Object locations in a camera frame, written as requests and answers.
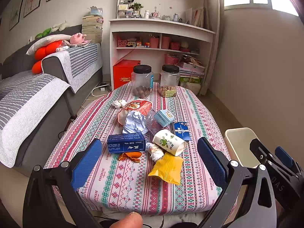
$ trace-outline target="pink and green tablecloth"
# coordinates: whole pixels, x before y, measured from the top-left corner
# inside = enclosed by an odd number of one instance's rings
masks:
[[[122,126],[117,121],[120,109],[111,103],[117,99],[136,99],[131,94],[131,83],[89,104],[78,116],[50,155],[45,168],[57,167],[62,161],[70,161],[83,151],[94,138],[102,142],[102,154],[79,194],[91,210],[105,206],[120,212],[136,211],[146,215],[202,212],[211,209],[221,188],[217,187],[197,152],[197,141],[205,136],[211,145],[230,159],[223,137],[211,113],[189,90],[177,87],[177,96],[163,98],[157,93],[157,83],[146,98],[154,110],[169,109],[175,122],[186,121],[192,141],[183,153],[181,185],[166,183],[148,177],[154,166],[148,152],[143,152],[140,163],[129,159],[118,161],[118,154],[107,149],[109,134],[120,134]],[[146,141],[151,142],[148,132]]]

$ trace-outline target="black jar lid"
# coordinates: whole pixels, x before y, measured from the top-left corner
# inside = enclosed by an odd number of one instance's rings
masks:
[[[133,72],[137,74],[149,74],[152,69],[149,65],[136,65],[133,67]]]
[[[179,67],[175,65],[163,65],[162,70],[168,73],[178,73]]]

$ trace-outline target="tiled floor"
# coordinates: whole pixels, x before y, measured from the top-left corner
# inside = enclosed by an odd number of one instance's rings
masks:
[[[100,91],[96,89],[94,95],[102,95],[108,93],[107,91]],[[88,99],[97,99],[98,97],[93,97],[90,95]],[[241,127],[240,123],[236,119],[231,117],[228,112],[223,112],[221,105],[214,98],[213,94],[208,92],[205,96],[199,98],[201,102],[209,109],[213,115],[218,127],[221,130],[222,135],[226,129]],[[88,105],[92,100],[86,100],[83,107]],[[9,169],[0,163],[0,199],[6,207],[7,211],[10,213],[12,218],[22,227],[22,209],[23,200],[28,183],[28,177],[20,174],[14,169]],[[73,222],[70,217],[66,207],[59,203],[59,206],[67,221]]]

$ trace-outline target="potted plant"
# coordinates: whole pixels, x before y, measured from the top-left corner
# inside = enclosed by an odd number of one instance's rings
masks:
[[[140,15],[140,9],[143,8],[143,6],[141,5],[141,3],[137,3],[136,2],[132,6],[134,7],[133,14]]]

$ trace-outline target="shelf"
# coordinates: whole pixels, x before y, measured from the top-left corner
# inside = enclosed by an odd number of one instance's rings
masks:
[[[179,22],[151,19],[111,19],[113,32],[155,32],[212,42],[215,32]]]
[[[160,51],[169,51],[169,52],[179,52],[183,54],[199,55],[197,53],[184,52],[180,50],[170,50],[170,49],[160,49],[160,48],[144,48],[144,47],[116,47],[116,49],[128,49],[128,50],[160,50]]]

